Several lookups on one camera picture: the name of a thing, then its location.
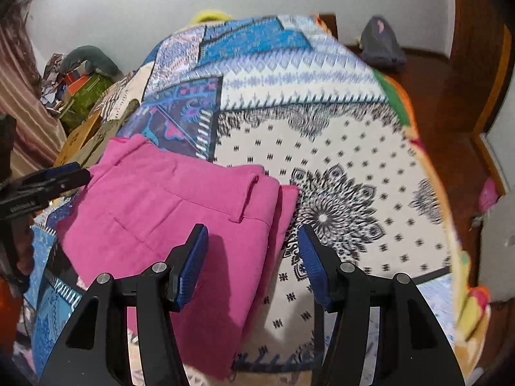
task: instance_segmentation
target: white wall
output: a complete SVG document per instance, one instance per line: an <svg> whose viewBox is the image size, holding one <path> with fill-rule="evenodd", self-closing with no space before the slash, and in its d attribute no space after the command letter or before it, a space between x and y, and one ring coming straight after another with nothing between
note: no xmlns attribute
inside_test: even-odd
<svg viewBox="0 0 515 386"><path fill-rule="evenodd" d="M486 140L509 189L515 189L515 74Z"/></svg>
<svg viewBox="0 0 515 386"><path fill-rule="evenodd" d="M345 43L354 42L372 15L383 14L401 45L447 54L454 27L449 0L33 0L27 30L45 59L55 52L96 45L128 72L157 42L207 8L233 18L336 13Z"/></svg>

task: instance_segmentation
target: belt loop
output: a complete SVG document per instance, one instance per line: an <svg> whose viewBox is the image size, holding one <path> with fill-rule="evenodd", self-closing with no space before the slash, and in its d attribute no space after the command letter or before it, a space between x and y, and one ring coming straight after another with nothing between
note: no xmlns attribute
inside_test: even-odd
<svg viewBox="0 0 515 386"><path fill-rule="evenodd" d="M259 175L250 173L244 177L244 192L240 194L234 211L229 216L229 220L234 223L240 223L243 220L243 211L250 200L252 186L259 180Z"/></svg>

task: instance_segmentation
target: clothing pile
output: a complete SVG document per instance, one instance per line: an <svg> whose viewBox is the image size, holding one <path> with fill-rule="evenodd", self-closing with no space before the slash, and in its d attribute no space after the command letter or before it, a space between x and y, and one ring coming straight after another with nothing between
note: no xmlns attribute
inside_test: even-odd
<svg viewBox="0 0 515 386"><path fill-rule="evenodd" d="M208 228L194 298L172 320L183 362L223 380L265 296L298 188L261 166L221 167L161 151L141 135L111 139L89 170L91 182L57 226L86 286L104 272L139 274L184 244L195 223ZM135 309L128 327L137 331Z"/></svg>
<svg viewBox="0 0 515 386"><path fill-rule="evenodd" d="M95 46L81 46L65 57L53 54L43 73L40 100L70 134L113 81L122 76L118 67Z"/></svg>

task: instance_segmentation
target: bed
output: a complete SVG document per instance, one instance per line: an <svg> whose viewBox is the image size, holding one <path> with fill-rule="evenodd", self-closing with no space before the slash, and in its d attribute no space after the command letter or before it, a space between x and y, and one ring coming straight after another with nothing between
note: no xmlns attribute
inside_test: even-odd
<svg viewBox="0 0 515 386"><path fill-rule="evenodd" d="M161 41L141 68L97 103L104 121L141 106L118 135L140 133L162 150L230 167L258 163L300 197L253 332L226 380L310 384L334 317L315 306L297 230L366 273L408 273L453 344L465 377L481 355L489 308L462 332L466 254L445 191L420 142L409 97L341 45L318 16L270 16L193 25ZM55 236L73 207L62 198L38 216L26 315L39 376L83 289ZM375 365L378 309L370 317L361 384ZM137 336L132 377L143 384ZM191 384L217 384L186 367Z"/></svg>

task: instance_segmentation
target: pink pants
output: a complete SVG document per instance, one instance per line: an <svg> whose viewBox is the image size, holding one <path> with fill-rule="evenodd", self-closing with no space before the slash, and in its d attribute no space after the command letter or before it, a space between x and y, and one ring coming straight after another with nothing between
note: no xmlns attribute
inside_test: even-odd
<svg viewBox="0 0 515 386"><path fill-rule="evenodd" d="M195 223L208 228L192 301L172 321L183 363L224 379L265 295L297 187L280 186L260 166L224 168L161 151L141 135L110 140L90 171L92 180L57 228L88 286L104 272L139 274L183 244ZM135 315L128 313L133 331Z"/></svg>

